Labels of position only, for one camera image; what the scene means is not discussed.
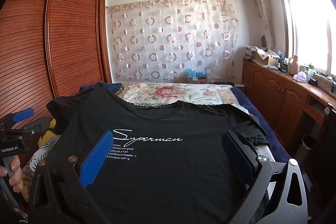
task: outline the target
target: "tied curtain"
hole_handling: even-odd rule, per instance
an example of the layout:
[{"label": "tied curtain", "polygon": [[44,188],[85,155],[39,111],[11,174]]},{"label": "tied curtain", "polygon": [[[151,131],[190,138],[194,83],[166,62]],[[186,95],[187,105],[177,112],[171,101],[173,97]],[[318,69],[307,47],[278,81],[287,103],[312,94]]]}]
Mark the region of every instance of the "tied curtain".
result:
[{"label": "tied curtain", "polygon": [[116,81],[185,82],[188,68],[233,80],[238,20],[228,0],[149,0],[107,15]]},{"label": "tied curtain", "polygon": [[257,0],[258,8],[260,11],[263,28],[264,28],[264,35],[266,38],[266,46],[272,50],[275,48],[275,42],[272,34],[272,27],[271,27],[271,12],[269,7],[268,0]]}]

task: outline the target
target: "window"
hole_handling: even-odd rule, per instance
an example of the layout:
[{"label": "window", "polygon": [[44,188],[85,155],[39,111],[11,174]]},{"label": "window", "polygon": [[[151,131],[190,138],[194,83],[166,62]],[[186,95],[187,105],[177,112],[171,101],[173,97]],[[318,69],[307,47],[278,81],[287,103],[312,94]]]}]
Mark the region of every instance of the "window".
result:
[{"label": "window", "polygon": [[288,56],[336,75],[336,10],[330,0],[282,0],[287,17]]}]

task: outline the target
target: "bed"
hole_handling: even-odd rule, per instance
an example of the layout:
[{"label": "bed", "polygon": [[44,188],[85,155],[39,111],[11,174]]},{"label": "bed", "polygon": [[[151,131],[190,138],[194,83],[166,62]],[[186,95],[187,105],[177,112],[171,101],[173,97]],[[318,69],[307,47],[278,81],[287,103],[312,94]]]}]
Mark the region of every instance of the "bed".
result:
[{"label": "bed", "polygon": [[[242,111],[258,118],[260,125],[266,131],[266,139],[270,143],[256,147],[259,155],[265,155],[271,161],[287,162],[290,156],[277,140],[274,132],[263,119],[258,110],[252,105],[245,94],[237,87],[231,85],[211,84],[167,84],[167,83],[139,83],[139,84],[105,84],[111,88],[119,97],[127,102],[142,106],[161,106],[170,104],[177,100],[194,104],[232,104]],[[27,201],[29,190],[34,175],[34,170],[39,160],[46,158],[53,148],[59,135],[52,133],[39,144],[39,150],[31,158],[30,162],[23,168],[24,190],[22,195]]]}]

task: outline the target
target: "louvered door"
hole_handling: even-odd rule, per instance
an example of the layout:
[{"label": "louvered door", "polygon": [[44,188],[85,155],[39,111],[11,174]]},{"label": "louvered door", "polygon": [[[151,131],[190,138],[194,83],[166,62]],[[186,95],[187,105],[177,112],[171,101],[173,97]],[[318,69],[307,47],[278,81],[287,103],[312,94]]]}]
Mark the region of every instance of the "louvered door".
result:
[{"label": "louvered door", "polygon": [[100,61],[99,0],[48,0],[48,58],[56,96],[104,79]]},{"label": "louvered door", "polygon": [[0,117],[34,109],[49,116],[53,98],[44,51],[46,0],[7,0],[0,11]]}]

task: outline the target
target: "floral bedsheet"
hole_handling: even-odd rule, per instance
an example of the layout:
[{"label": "floral bedsheet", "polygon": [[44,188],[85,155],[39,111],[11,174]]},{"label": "floral bedsheet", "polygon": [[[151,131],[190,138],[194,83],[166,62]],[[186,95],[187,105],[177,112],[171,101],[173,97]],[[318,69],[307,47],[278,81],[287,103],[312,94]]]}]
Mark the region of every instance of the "floral bedsheet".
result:
[{"label": "floral bedsheet", "polygon": [[238,105],[230,88],[230,85],[208,84],[125,84],[121,97],[129,103],[171,104],[181,100],[201,105]]}]

